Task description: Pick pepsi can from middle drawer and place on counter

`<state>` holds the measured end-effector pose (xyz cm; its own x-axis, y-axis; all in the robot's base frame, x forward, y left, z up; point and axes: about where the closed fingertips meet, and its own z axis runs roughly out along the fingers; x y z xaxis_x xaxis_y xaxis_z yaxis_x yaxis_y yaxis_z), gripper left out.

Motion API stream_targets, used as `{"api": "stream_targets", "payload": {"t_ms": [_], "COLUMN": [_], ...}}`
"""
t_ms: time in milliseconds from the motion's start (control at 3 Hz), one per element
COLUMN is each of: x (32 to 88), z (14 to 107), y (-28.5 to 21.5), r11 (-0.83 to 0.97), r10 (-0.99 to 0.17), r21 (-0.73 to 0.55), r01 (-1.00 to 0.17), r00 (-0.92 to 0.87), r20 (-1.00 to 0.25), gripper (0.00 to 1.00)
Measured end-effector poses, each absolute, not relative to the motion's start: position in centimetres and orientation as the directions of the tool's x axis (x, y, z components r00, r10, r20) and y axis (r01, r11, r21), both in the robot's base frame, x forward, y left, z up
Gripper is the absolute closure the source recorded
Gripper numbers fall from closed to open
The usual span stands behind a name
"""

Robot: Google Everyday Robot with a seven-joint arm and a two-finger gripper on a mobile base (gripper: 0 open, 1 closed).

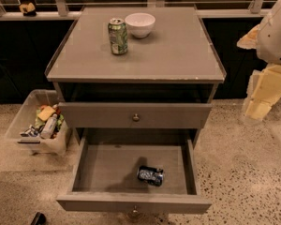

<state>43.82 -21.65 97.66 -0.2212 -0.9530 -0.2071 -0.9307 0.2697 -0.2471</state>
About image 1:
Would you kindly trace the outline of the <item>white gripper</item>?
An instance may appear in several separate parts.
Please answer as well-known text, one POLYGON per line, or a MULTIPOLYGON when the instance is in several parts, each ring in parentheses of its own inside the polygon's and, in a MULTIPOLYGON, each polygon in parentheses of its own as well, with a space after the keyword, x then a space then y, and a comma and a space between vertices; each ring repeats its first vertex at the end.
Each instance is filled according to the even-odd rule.
POLYGON ((261 121, 281 98, 281 0, 277 0, 259 25, 237 41, 241 49, 257 49, 257 56, 268 64, 254 70, 247 86, 244 116, 261 121))

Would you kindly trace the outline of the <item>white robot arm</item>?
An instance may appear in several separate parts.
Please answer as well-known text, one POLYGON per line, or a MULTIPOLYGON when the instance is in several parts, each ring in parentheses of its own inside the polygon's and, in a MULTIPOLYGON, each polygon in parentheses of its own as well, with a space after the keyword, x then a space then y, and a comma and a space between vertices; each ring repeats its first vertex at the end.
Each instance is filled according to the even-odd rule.
POLYGON ((244 100, 244 116, 261 121, 281 98, 281 0, 238 40, 237 46, 255 49, 257 57, 267 63, 262 71, 251 74, 244 100))

